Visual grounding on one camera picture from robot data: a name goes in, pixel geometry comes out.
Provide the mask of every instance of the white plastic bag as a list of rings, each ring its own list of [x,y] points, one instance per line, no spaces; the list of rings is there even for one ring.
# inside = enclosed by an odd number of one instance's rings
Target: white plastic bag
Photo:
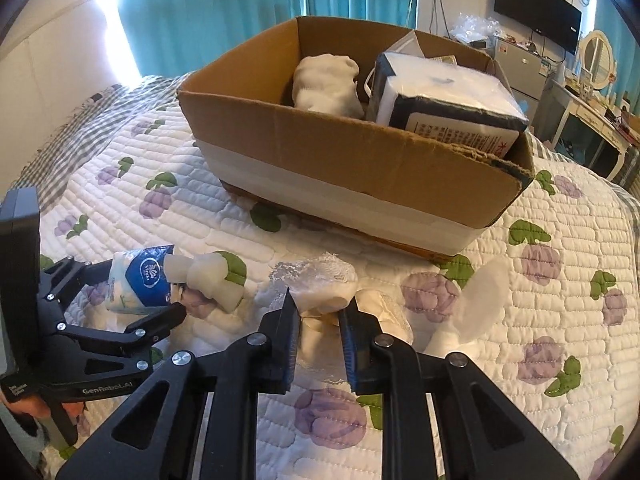
[[[449,32],[454,38],[465,44],[478,40],[488,40],[495,34],[503,34],[500,23],[493,18],[463,16],[462,14],[458,16]]]

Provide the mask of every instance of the cardboard box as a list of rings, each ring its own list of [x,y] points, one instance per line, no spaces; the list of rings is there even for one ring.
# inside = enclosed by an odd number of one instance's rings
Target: cardboard box
[[[531,183],[520,134],[504,160],[412,132],[292,107],[305,56],[351,57],[358,95],[376,57],[407,33],[383,23],[300,17],[191,75],[178,99],[210,170],[245,194],[325,219],[417,254],[460,252]],[[417,32],[425,56],[456,56],[495,75],[491,58]]]

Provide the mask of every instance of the human hand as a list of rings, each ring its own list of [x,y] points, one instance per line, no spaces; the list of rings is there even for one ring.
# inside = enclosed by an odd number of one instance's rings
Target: human hand
[[[9,402],[0,390],[0,400],[17,415],[27,414],[34,418],[49,418],[51,416],[51,410],[38,395],[27,396],[17,402]],[[66,402],[62,406],[71,420],[76,420],[84,410],[84,402]]]

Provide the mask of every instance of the black screen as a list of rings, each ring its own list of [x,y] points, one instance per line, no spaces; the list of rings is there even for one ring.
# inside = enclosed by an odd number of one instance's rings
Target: black screen
[[[575,53],[582,13],[566,0],[495,0],[494,11]]]

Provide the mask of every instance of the floral bedspread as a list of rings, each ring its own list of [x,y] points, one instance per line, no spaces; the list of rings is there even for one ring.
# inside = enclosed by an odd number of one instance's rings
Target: floral bedspread
[[[404,308],[414,347],[423,351],[474,272],[505,256],[510,294],[499,320],[472,345],[472,358],[580,478],[595,479],[638,418],[637,222],[626,195],[542,150],[534,144],[536,181],[495,225],[438,267],[230,196],[207,169],[179,106],[169,102],[130,121],[71,176],[42,218],[42,252],[93,262],[161,244],[235,254],[246,267],[238,310],[226,314],[188,295],[190,315],[157,350],[165,356],[221,350],[251,332],[273,301],[279,263],[325,251],[354,265],[360,288],[375,288]],[[104,287],[85,289],[69,321],[123,329],[133,318],[106,311],[103,298]],[[258,478],[379,478],[380,398],[351,393],[337,332],[312,348],[299,355],[287,395],[260,396]],[[91,402],[85,429],[94,430],[116,405]],[[47,460],[52,471],[60,466],[54,452]]]

